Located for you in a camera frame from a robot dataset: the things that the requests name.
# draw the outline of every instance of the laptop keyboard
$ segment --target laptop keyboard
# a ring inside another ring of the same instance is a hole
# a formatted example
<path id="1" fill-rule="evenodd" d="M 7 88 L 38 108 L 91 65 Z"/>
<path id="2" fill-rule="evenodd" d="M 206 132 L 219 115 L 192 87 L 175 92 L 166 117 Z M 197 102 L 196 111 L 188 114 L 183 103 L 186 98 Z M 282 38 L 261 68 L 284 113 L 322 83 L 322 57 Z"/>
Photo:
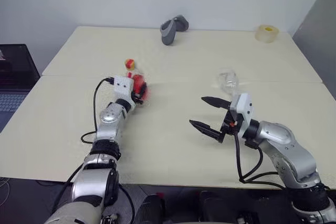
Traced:
<path id="1" fill-rule="evenodd" d="M 25 97 L 25 94 L 0 94 L 0 112 L 15 112 Z"/>

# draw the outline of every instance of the gray object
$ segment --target gray object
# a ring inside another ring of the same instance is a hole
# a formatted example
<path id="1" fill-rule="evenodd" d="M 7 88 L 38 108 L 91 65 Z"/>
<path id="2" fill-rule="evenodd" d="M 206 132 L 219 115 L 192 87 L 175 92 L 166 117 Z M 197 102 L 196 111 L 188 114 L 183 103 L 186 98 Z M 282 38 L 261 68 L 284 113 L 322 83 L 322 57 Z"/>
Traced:
<path id="1" fill-rule="evenodd" d="M 72 186 L 72 201 L 86 195 L 100 196 L 104 200 L 107 181 L 111 172 L 109 168 L 81 170 Z"/>
<path id="2" fill-rule="evenodd" d="M 166 21 L 160 27 L 161 40 L 166 46 L 173 43 L 176 31 L 187 31 L 189 28 L 189 22 L 183 17 L 183 15 L 177 15 L 176 17 Z"/>
<path id="3" fill-rule="evenodd" d="M 102 209 L 102 206 L 94 207 L 87 202 L 71 202 L 59 208 L 45 224 L 99 224 Z"/>
<path id="4" fill-rule="evenodd" d="M 125 114 L 127 114 L 126 109 L 117 103 L 112 103 L 103 110 L 100 113 L 101 123 L 97 132 L 97 140 L 110 139 L 120 144 L 122 132 L 119 129 L 123 128 L 123 115 Z"/>

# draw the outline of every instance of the red toy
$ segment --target red toy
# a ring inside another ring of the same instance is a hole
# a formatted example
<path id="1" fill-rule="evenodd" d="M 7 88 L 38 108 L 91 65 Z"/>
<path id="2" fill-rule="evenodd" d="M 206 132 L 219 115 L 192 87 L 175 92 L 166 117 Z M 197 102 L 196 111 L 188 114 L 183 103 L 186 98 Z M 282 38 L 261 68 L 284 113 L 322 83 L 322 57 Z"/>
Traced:
<path id="1" fill-rule="evenodd" d="M 127 69 L 126 77 L 132 78 L 134 80 L 133 91 L 135 97 L 144 101 L 147 99 L 147 84 L 141 72 L 135 67 L 135 62 L 133 59 L 127 59 L 125 61 L 125 67 Z"/>

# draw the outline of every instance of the floor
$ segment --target floor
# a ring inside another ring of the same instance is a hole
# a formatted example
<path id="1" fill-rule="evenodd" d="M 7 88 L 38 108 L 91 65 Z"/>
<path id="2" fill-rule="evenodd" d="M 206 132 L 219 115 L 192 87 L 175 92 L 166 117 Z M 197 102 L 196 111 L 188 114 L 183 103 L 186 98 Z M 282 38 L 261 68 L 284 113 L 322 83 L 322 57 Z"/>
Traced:
<path id="1" fill-rule="evenodd" d="M 52 208 L 52 204 L 62 184 L 40 182 L 27 179 L 10 179 L 10 195 L 0 207 L 0 223 L 44 223 Z M 147 195 L 159 193 L 166 206 L 167 223 L 198 221 L 198 197 L 201 191 L 210 190 L 225 199 L 228 208 L 241 208 L 259 214 L 260 223 L 297 223 L 285 194 L 279 190 L 246 190 L 232 188 L 197 188 L 150 185 L 125 185 L 131 195 L 136 210 Z M 7 194 L 7 187 L 0 187 L 0 202 Z M 70 187 L 60 201 L 67 202 Z M 128 224 L 131 219 L 131 208 L 126 196 L 120 192 L 118 201 L 106 208 L 104 215 L 120 216 L 119 224 Z"/>

